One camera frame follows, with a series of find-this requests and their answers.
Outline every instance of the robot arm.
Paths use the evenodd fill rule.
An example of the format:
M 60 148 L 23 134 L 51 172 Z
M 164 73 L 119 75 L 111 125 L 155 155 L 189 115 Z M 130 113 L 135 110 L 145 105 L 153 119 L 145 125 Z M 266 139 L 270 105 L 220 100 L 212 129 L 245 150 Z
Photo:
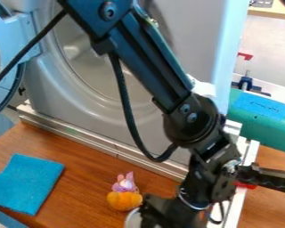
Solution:
M 119 60 L 153 96 L 154 103 L 163 112 L 169 140 L 191 152 L 189 172 L 177 197 L 144 197 L 140 208 L 141 227 L 205 227 L 200 221 L 200 211 L 217 202 L 224 218 L 222 202 L 234 195 L 236 180 L 285 191 L 284 185 L 274 187 L 285 183 L 284 173 L 269 170 L 265 176 L 254 166 L 239 166 L 240 154 L 223 132 L 224 120 L 215 104 L 191 92 L 194 87 L 191 80 L 152 19 L 133 0 L 58 2 L 89 35 L 93 49 L 100 55 L 109 55 L 130 131 L 129 119 L 133 116 L 127 116 L 126 110 L 131 107 Z

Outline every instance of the wooden countertop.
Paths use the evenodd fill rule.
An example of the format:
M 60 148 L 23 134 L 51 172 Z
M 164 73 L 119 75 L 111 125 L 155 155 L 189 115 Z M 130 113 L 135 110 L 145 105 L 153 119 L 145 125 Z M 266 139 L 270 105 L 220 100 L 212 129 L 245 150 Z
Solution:
M 273 0 L 272 8 L 249 7 L 249 15 L 285 19 L 285 4 L 281 0 Z
M 0 208 L 29 227 L 122 228 L 126 214 L 110 209 L 106 194 L 119 173 L 134 171 L 141 192 L 171 197 L 177 182 L 33 126 L 18 124 L 0 138 L 0 171 L 14 152 L 61 162 L 66 169 L 36 216 Z M 285 169 L 285 153 L 261 148 L 258 162 Z M 248 193 L 240 228 L 285 227 L 285 194 Z

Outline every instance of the bolt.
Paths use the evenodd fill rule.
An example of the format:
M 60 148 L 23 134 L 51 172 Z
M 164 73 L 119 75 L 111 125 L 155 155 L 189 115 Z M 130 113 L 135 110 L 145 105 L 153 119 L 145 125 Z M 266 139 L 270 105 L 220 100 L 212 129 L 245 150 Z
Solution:
M 180 111 L 182 114 L 187 114 L 190 111 L 190 104 L 185 103 L 181 108 Z
M 101 8 L 101 16 L 105 21 L 113 20 L 117 12 L 117 6 L 112 2 L 104 3 Z
M 187 122 L 188 123 L 193 123 L 196 119 L 197 119 L 197 113 L 192 113 L 192 114 L 190 114 L 189 116 L 188 116 L 188 118 L 187 118 Z

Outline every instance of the black cable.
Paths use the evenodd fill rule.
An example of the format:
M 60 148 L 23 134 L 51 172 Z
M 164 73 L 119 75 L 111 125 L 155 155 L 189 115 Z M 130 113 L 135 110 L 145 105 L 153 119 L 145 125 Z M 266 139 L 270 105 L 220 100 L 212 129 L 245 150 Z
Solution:
M 206 215 L 207 215 L 207 219 L 210 221 L 210 223 L 212 224 L 221 224 L 223 221 L 224 221 L 224 215 L 225 215 L 225 212 L 224 212 L 224 205 L 223 205 L 223 202 L 219 202 L 219 206 L 220 206 L 220 212 L 221 212 L 221 221 L 216 221 L 215 219 L 213 219 L 210 215 L 210 212 L 209 210 L 206 212 Z
M 59 12 L 51 22 L 46 25 L 46 27 L 37 34 L 11 61 L 10 63 L 1 71 L 0 81 L 12 70 L 12 68 L 20 61 L 23 56 L 29 52 L 29 50 L 37 44 L 46 34 L 53 29 L 53 27 L 66 15 L 67 13 L 63 10 Z
M 139 132 L 136 127 L 129 95 L 126 89 L 126 81 L 125 81 L 124 73 L 120 65 L 119 57 L 115 53 L 110 53 L 109 57 L 110 57 L 110 62 L 115 72 L 116 79 L 118 81 L 118 89 L 119 89 L 122 107 L 123 107 L 125 118 L 126 118 L 126 124 L 137 147 L 142 151 L 142 153 L 148 159 L 154 162 L 163 162 L 165 160 L 168 160 L 171 154 L 177 149 L 177 145 L 175 143 L 172 143 L 166 149 L 166 151 L 162 155 L 158 156 L 157 158 L 153 157 L 151 153 L 146 149 L 146 147 L 143 144 L 142 138 L 139 135 Z

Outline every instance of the teal box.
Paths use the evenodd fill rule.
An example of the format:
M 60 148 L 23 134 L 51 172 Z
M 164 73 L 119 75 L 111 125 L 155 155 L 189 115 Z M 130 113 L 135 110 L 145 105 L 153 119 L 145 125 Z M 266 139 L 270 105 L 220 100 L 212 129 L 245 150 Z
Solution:
M 228 119 L 243 124 L 240 135 L 285 151 L 285 104 L 232 89 Z

